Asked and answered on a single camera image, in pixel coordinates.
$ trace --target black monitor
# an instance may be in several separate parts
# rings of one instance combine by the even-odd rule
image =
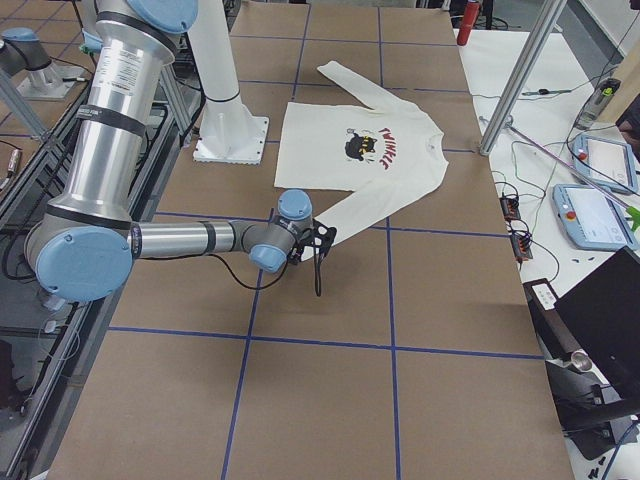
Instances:
[[[556,302],[573,336],[620,397],[640,397],[640,259],[618,250]]]

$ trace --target white t-shirt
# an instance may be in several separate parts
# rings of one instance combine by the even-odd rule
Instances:
[[[337,62],[318,70],[370,108],[289,103],[275,186],[353,191],[316,216],[339,243],[435,190],[448,162],[417,105]]]

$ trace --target label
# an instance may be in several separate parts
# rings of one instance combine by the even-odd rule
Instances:
[[[98,87],[108,87],[114,92],[131,96],[141,67],[142,55],[105,47],[100,51],[100,62],[93,83]]]
[[[556,297],[546,283],[533,285],[531,289],[533,293],[536,294],[536,297],[538,297],[542,308],[545,310],[553,310],[555,308]]]

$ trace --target graphic on t-shirt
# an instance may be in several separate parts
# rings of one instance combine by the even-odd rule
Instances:
[[[355,129],[347,129],[347,143],[344,145],[344,151],[350,159],[366,161],[372,163],[375,161],[374,153],[375,144],[378,141],[373,132],[369,130],[361,130],[360,134]]]

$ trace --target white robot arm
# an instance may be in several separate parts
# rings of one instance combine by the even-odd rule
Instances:
[[[67,300],[91,301],[119,288],[137,258],[229,251],[247,252],[259,268],[278,271],[294,248],[314,241],[311,202],[300,190],[280,197],[279,215],[266,226],[132,222],[127,194],[145,121],[177,36],[195,21],[197,0],[97,3],[103,47],[88,104],[78,111],[69,178],[25,243],[40,284]]]

